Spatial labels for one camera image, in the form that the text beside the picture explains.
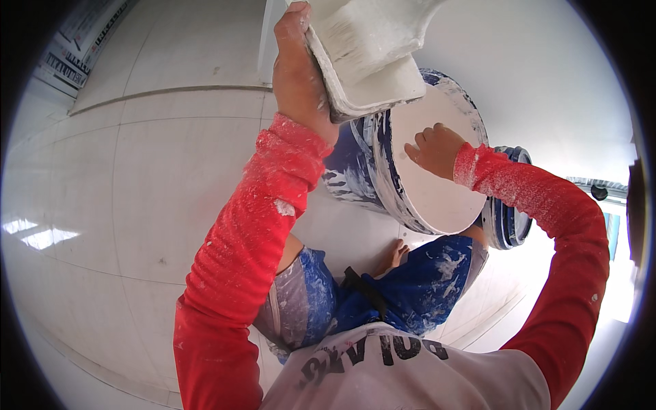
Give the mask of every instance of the paint brush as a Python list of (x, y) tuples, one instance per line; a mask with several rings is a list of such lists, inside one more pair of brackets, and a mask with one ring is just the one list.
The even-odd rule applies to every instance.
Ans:
[(351, 0), (315, 26), (339, 79), (352, 85), (419, 50), (445, 0)]

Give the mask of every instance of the paint bucket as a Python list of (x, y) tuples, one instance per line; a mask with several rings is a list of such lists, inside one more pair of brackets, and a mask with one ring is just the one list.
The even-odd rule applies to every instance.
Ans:
[[(531, 163), (531, 157), (522, 147), (499, 146), (495, 147), (495, 151), (505, 153), (513, 162)], [(533, 223), (527, 214), (495, 197), (487, 197), (481, 214), (487, 241), (490, 246), (502, 251), (524, 243)]]
[[(458, 109), (459, 115), (462, 115), (462, 119), (468, 121), (468, 127), (473, 130), (470, 134), (477, 140), (471, 141), (472, 145), (477, 146), (481, 143), (487, 145), (487, 134), (480, 114), (458, 83), (436, 70), (421, 69), (420, 72), (427, 87), (433, 86), (447, 95)], [(394, 110), (351, 120), (340, 126), (335, 150), (324, 159), (326, 172), (323, 175), (323, 182), (326, 188), (341, 201), (348, 201), (372, 211), (388, 213), (415, 232), (428, 235), (461, 232), (476, 219), (485, 203), (485, 197), (480, 199), (476, 197), (473, 206), (467, 209), (452, 210), (452, 213), (466, 213), (464, 216), (459, 215), (462, 222), (459, 221), (458, 226), (454, 226), (452, 221), (448, 220), (447, 213), (444, 220), (438, 221), (438, 224), (434, 221), (429, 223), (422, 217), (417, 207), (413, 205), (413, 198), (408, 197), (395, 165), (390, 126), (394, 124)], [(467, 195), (479, 195), (465, 191)], [(444, 206), (448, 203), (449, 200), (444, 199), (440, 205)]]

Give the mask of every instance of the black strap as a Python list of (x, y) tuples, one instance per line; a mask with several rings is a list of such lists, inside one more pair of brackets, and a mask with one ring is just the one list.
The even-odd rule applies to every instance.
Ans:
[(350, 266), (346, 268), (344, 273), (346, 274), (346, 278), (342, 282), (342, 286), (352, 287), (364, 295), (374, 309), (378, 310), (380, 320), (384, 321), (385, 315), (387, 314), (387, 303), (385, 303), (385, 299), (382, 295), (376, 290), (376, 288), (362, 279)]

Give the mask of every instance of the paint-covered hand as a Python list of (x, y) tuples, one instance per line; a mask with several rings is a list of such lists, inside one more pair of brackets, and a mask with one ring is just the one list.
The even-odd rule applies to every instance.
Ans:
[(453, 166), (464, 140), (442, 123), (415, 135), (416, 146), (406, 144), (405, 153), (423, 169), (453, 181)]
[(274, 27), (278, 57), (274, 63), (274, 94), (278, 112), (319, 134), (326, 143), (337, 142), (338, 127), (330, 121), (328, 97), (321, 73), (305, 43), (310, 5), (291, 3)]

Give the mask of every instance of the red sleeve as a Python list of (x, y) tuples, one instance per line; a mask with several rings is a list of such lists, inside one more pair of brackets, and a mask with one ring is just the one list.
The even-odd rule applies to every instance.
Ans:
[(581, 373), (604, 297), (609, 272), (604, 215), (571, 182), (485, 146), (461, 148), (454, 180), (526, 212), (556, 238), (542, 293), (522, 329), (502, 347), (533, 358), (556, 409)]
[(257, 347), (247, 340), (276, 276), (285, 240), (331, 149), (276, 114), (196, 253), (176, 304), (173, 352), (185, 410), (257, 409)]

